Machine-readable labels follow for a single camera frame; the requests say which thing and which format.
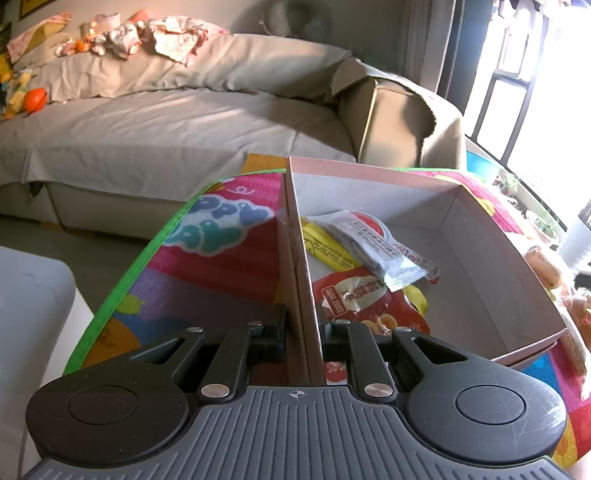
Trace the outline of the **pink cardboard box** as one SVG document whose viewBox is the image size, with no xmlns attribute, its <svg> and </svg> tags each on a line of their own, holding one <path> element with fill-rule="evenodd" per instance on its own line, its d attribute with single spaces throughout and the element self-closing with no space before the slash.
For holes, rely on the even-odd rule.
<svg viewBox="0 0 591 480">
<path fill-rule="evenodd" d="M 394 238 L 433 261 L 424 283 L 433 336 L 517 368 L 550 349 L 565 324 L 505 232 L 462 185 L 413 172 L 290 158 L 280 209 L 280 277 L 293 315 L 287 341 L 290 379 L 325 384 L 312 284 L 329 267 L 308 254 L 301 218 L 354 210 L 381 220 Z"/>
</svg>

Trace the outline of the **grey cushion seat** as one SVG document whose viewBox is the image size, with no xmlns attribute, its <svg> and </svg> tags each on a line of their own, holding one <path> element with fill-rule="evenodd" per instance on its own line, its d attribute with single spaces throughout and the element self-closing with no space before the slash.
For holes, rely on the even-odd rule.
<svg viewBox="0 0 591 480">
<path fill-rule="evenodd" d="M 1 477 L 21 475 L 25 410 L 93 318 L 63 262 L 1 249 Z"/>
</svg>

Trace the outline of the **red snack bag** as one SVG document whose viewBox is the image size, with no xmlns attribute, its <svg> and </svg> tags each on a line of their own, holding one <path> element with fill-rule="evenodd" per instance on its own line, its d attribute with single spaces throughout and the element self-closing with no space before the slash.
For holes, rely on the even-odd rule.
<svg viewBox="0 0 591 480">
<path fill-rule="evenodd" d="M 356 321 L 379 336 L 398 327 L 430 333 L 424 318 L 429 304 L 422 291 L 409 285 L 391 292 L 365 267 L 326 275 L 312 283 L 312 293 L 328 320 Z"/>
</svg>

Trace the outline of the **brown snack bag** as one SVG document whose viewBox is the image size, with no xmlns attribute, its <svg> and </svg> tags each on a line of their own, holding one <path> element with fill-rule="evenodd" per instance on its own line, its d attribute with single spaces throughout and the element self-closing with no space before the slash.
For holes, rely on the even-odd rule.
<svg viewBox="0 0 591 480">
<path fill-rule="evenodd" d="M 554 251 L 533 246 L 527 250 L 524 258 L 545 288 L 554 290 L 563 285 L 563 272 Z"/>
</svg>

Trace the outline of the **colourful play mat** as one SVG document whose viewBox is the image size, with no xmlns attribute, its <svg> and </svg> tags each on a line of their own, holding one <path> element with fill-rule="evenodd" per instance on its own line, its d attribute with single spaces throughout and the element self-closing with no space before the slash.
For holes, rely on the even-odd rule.
<svg viewBox="0 0 591 480">
<path fill-rule="evenodd" d="M 183 327 L 197 326 L 197 303 L 224 307 L 224 319 L 206 327 L 214 335 L 224 333 L 242 314 L 280 302 L 280 241 L 277 240 L 276 212 L 280 205 L 283 171 L 252 167 L 253 173 L 212 183 L 177 212 L 134 261 L 111 294 L 98 309 L 66 363 L 71 373 L 134 348 L 163 338 Z M 504 204 L 501 193 L 485 186 L 476 174 L 450 169 L 410 169 L 413 173 L 463 186 L 507 234 L 525 235 L 525 230 Z M 217 220 L 205 207 L 222 209 L 221 220 L 238 229 L 238 244 L 221 245 L 211 254 L 201 253 L 197 240 L 204 243 L 200 222 Z M 242 226 L 240 206 L 253 210 L 252 225 Z M 353 319 L 366 324 L 377 335 L 386 336 L 397 326 L 434 332 L 433 295 L 427 286 L 409 286 L 397 293 L 387 292 Z M 560 346 L 553 347 L 541 360 L 525 367 L 525 372 L 552 386 L 565 400 L 568 412 L 566 433 L 553 456 L 562 467 L 571 467 L 590 452 L 590 396 L 583 392 L 583 354 L 570 333 Z"/>
</svg>

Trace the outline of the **silver white snack packet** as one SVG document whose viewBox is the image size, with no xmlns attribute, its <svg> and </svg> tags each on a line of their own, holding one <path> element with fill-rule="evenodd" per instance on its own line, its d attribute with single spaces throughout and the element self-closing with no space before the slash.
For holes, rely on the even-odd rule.
<svg viewBox="0 0 591 480">
<path fill-rule="evenodd" d="M 424 278 L 434 284 L 440 279 L 440 269 L 435 263 L 394 239 L 385 225 L 383 233 L 377 232 L 369 221 L 377 221 L 378 226 L 381 223 L 369 214 L 342 210 L 308 216 L 307 220 L 325 230 L 392 292 Z"/>
</svg>

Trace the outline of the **yellow snack packet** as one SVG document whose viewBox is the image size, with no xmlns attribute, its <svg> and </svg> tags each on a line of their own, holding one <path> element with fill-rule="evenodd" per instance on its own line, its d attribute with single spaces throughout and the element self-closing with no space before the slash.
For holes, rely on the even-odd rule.
<svg viewBox="0 0 591 480">
<path fill-rule="evenodd" d="M 305 250 L 332 270 L 345 272 L 363 266 L 320 226 L 312 224 L 306 217 L 301 217 L 301 225 Z M 428 311 L 429 303 L 419 288 L 409 285 L 403 288 L 403 292 L 420 314 L 424 315 Z"/>
</svg>

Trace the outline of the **beige sofa bed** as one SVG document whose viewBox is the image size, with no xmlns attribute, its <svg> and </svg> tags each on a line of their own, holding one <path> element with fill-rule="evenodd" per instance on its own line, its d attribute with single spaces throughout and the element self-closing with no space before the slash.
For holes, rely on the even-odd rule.
<svg viewBox="0 0 591 480">
<path fill-rule="evenodd" d="M 145 47 L 35 68 L 48 94 L 1 124 L 5 215 L 149 238 L 252 154 L 386 168 L 466 165 L 459 110 L 349 51 L 223 35 L 190 65 Z"/>
</svg>

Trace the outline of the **orange toy ball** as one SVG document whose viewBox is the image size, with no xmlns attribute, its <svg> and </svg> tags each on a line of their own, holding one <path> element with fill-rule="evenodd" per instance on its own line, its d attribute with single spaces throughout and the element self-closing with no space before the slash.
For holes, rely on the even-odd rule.
<svg viewBox="0 0 591 480">
<path fill-rule="evenodd" d="M 23 108 L 28 114 L 42 110 L 48 101 L 48 94 L 44 88 L 35 88 L 26 93 Z"/>
</svg>

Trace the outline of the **yellow plush toy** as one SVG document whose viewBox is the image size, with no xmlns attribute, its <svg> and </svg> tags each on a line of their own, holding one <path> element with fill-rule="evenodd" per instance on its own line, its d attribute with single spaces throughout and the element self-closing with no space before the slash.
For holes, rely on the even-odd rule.
<svg viewBox="0 0 591 480">
<path fill-rule="evenodd" d="M 34 77 L 30 68 L 20 71 L 13 69 L 9 53 L 1 54 L 1 120 L 9 120 L 26 111 L 25 97 L 29 91 L 28 84 Z"/>
</svg>

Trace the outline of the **crumpled pink floral cloth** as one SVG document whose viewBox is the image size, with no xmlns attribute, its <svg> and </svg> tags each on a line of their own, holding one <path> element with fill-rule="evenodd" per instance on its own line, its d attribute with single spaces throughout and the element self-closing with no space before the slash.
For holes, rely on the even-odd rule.
<svg viewBox="0 0 591 480">
<path fill-rule="evenodd" d="M 217 25 L 187 16 L 126 21 L 100 33 L 96 25 L 90 23 L 89 33 L 84 38 L 58 45 L 55 56 L 60 58 L 86 52 L 104 56 L 111 53 L 127 60 L 147 45 L 157 55 L 188 67 L 208 40 L 229 35 L 228 30 Z"/>
</svg>

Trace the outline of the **pink yellow pillow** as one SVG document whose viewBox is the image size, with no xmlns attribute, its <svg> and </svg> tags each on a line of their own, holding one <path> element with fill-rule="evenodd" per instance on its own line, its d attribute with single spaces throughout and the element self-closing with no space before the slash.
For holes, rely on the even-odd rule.
<svg viewBox="0 0 591 480">
<path fill-rule="evenodd" d="M 71 17 L 72 14 L 69 11 L 52 15 L 11 39 L 7 44 L 11 63 L 15 64 L 25 53 L 39 46 L 49 37 L 60 33 L 70 23 Z"/>
</svg>

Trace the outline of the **grey curtain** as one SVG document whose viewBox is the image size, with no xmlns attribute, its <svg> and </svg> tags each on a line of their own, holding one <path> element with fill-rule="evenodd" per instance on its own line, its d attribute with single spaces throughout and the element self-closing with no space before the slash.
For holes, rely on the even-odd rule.
<svg viewBox="0 0 591 480">
<path fill-rule="evenodd" d="M 449 82 L 464 20 L 465 1 L 403 1 L 400 71 L 433 92 Z"/>
</svg>

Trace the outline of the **electric fan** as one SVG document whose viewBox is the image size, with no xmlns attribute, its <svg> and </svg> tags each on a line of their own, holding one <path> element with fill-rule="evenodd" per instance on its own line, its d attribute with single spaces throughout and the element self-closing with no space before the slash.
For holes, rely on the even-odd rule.
<svg viewBox="0 0 591 480">
<path fill-rule="evenodd" d="M 271 1 L 259 21 L 267 35 L 324 42 L 332 28 L 332 14 L 324 1 Z"/>
</svg>

